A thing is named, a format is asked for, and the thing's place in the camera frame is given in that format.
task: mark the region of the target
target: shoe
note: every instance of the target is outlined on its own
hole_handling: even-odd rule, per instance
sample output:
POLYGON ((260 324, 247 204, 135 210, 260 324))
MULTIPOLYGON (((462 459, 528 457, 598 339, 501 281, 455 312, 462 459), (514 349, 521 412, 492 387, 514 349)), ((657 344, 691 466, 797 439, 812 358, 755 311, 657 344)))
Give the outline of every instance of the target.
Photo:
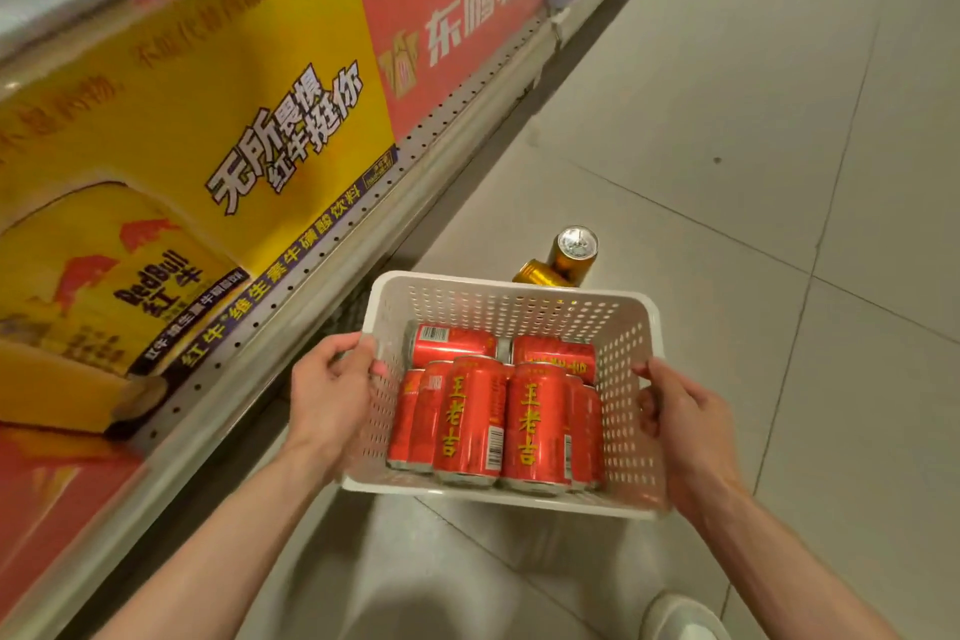
POLYGON ((723 622, 698 601, 663 592, 647 607, 639 640, 731 640, 723 622))

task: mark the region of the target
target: yellow advertisement board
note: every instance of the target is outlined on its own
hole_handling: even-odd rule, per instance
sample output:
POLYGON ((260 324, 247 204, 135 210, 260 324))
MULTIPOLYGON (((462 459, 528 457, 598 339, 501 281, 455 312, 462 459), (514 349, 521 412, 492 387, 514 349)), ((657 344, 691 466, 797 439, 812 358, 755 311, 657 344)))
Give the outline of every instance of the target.
POLYGON ((26 347, 120 384, 64 425, 66 398, 0 382, 0 420, 101 431, 126 379, 181 381, 395 161, 362 0, 175 0, 18 88, 3 363, 26 347))

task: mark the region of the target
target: white plastic basket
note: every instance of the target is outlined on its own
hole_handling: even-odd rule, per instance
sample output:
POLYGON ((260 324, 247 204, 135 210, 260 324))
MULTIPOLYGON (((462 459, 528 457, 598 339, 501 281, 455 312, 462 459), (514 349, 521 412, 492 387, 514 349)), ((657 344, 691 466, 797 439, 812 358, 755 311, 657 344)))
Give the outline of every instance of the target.
POLYGON ((668 508, 660 445, 640 429, 641 381, 630 371, 631 363, 664 354, 660 314, 643 294, 390 271, 373 284, 363 331, 377 337, 390 378, 377 380, 366 426, 346 464, 344 489, 442 494, 634 518, 651 518, 668 508), (388 468, 397 394, 409 367, 405 347, 419 322, 485 329, 498 338, 545 335, 592 343, 596 388, 603 400, 604 490, 545 498, 500 488, 454 488, 430 476, 388 468))

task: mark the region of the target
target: supermarket aisle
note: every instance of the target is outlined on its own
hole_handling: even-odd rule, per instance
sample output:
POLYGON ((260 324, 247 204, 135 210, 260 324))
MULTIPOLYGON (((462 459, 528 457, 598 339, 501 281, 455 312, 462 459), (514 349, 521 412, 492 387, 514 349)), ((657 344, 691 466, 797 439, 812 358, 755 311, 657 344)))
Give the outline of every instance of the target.
MULTIPOLYGON (((916 638, 955 635, 960 586, 958 23, 960 0, 630 0, 416 265, 505 279, 596 230, 587 284, 654 299, 760 498, 916 638)), ((762 638, 677 516, 341 495, 277 635, 633 640, 665 587, 762 638)))

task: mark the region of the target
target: hand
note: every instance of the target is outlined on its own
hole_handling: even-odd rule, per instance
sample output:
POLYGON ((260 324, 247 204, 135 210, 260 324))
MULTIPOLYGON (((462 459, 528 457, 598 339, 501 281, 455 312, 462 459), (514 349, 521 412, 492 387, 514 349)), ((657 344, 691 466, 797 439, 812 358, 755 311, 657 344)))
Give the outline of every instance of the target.
POLYGON ((640 428, 659 438, 670 501, 702 529, 705 515, 725 492, 745 490, 737 461, 734 416, 715 392, 673 370, 662 359, 632 371, 653 383, 640 392, 640 428))
POLYGON ((377 341, 368 334, 331 334, 294 365, 283 452, 306 457, 323 479, 367 419, 371 377, 387 376, 387 365, 376 354, 377 341), (335 361, 343 352, 349 354, 335 361))

